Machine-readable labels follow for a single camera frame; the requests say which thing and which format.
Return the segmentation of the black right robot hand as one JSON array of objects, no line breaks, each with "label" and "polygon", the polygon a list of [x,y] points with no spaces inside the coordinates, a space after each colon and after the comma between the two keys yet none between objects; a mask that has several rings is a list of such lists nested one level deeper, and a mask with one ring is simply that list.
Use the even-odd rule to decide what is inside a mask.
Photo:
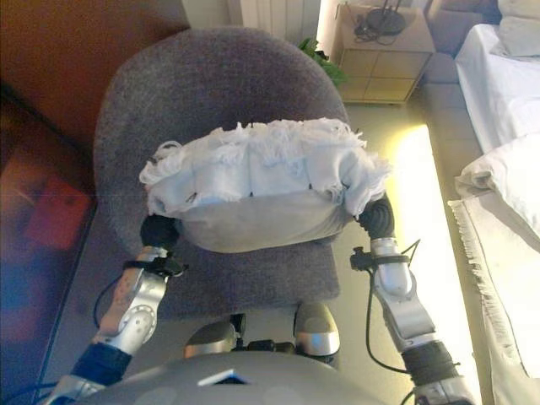
[{"label": "black right robot hand", "polygon": [[387,195],[369,202],[357,222],[367,232],[371,240],[395,236],[393,209]]}]

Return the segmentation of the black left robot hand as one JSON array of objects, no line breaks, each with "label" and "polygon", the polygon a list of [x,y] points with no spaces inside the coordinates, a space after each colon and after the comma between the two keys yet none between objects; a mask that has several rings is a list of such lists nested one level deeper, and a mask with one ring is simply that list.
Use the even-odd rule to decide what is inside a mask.
[{"label": "black left robot hand", "polygon": [[140,228],[143,246],[152,246],[173,251],[179,239],[176,221],[161,215],[149,215]]}]

